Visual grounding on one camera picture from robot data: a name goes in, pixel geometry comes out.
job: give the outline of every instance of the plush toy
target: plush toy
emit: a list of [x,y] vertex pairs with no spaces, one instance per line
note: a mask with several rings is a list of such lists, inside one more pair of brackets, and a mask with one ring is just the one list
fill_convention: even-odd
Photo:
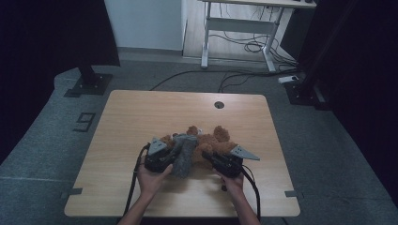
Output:
[[188,128],[185,134],[167,135],[161,138],[169,149],[180,149],[176,161],[173,165],[172,174],[176,177],[186,178],[191,170],[191,166],[211,169],[211,163],[202,157],[202,152],[209,154],[217,152],[226,154],[237,146],[230,142],[228,130],[221,126],[214,128],[212,134],[202,134],[196,126]]

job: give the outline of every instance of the table top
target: table top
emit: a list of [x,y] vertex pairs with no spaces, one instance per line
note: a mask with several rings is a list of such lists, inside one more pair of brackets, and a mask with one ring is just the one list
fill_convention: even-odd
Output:
[[[221,101],[224,108],[214,104]],[[121,217],[129,195],[132,171],[139,151],[153,137],[185,132],[195,125],[212,133],[218,125],[228,129],[231,141],[261,158],[244,160],[252,169],[261,196],[263,217],[299,214],[283,152],[268,109],[260,95],[121,91],[112,92],[99,120],[65,214],[70,217]],[[249,182],[244,192],[256,211]],[[131,202],[140,194],[138,181]],[[168,176],[145,211],[147,217],[236,217],[220,177],[192,167],[186,179]]]
[[306,3],[304,0],[200,0],[202,2],[228,3],[241,5],[257,5],[282,8],[316,8],[316,3]]

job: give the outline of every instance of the desk leg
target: desk leg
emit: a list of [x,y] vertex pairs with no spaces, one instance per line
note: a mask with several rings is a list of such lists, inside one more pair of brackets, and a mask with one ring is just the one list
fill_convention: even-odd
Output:
[[203,43],[202,50],[202,68],[207,68],[207,60],[208,60],[208,24],[210,23],[210,10],[211,10],[211,2],[208,3],[207,6],[207,15],[206,15],[206,25],[205,25],[205,43]]
[[271,36],[269,37],[269,39],[267,41],[266,48],[263,49],[263,55],[266,58],[267,66],[268,66],[268,69],[269,69],[270,72],[275,72],[276,71],[276,69],[274,67],[274,64],[273,64],[273,61],[272,61],[272,55],[270,53],[270,49],[272,47],[272,42],[275,39],[276,32],[278,31],[278,27],[279,27],[279,24],[280,24],[280,21],[281,21],[281,17],[283,15],[283,10],[284,10],[284,7],[280,7],[279,8],[278,18],[276,19],[276,21],[274,23],[274,26],[272,28]]

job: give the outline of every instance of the black mount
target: black mount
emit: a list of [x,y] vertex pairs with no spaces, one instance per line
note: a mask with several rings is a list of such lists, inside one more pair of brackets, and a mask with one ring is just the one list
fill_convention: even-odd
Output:
[[328,100],[321,94],[319,86],[316,84],[311,91],[307,91],[306,86],[301,83],[286,83],[284,88],[290,104],[314,106],[319,111],[329,111]]
[[95,73],[91,66],[81,66],[79,70],[81,77],[74,87],[65,93],[64,97],[78,98],[80,95],[103,96],[113,75]]

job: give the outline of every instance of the gray carpet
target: gray carpet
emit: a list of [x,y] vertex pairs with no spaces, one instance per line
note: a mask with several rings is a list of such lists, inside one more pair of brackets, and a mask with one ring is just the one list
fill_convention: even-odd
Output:
[[[55,78],[49,102],[1,165],[0,224],[115,224],[115,218],[65,216],[68,198],[63,193],[74,184],[112,90],[149,90],[178,72],[200,70],[198,64],[160,61],[124,60],[121,67],[94,67],[114,74],[104,96],[63,97],[78,80],[77,69]],[[219,63],[208,70],[237,68]],[[214,93],[223,75],[185,74],[156,90]],[[396,206],[333,113],[291,105],[277,79],[251,78],[224,92],[267,97],[299,194],[301,214],[286,218],[288,224],[398,224]],[[79,128],[76,121],[81,113],[96,114],[88,132],[73,131]],[[278,217],[264,217],[263,224],[285,223]]]

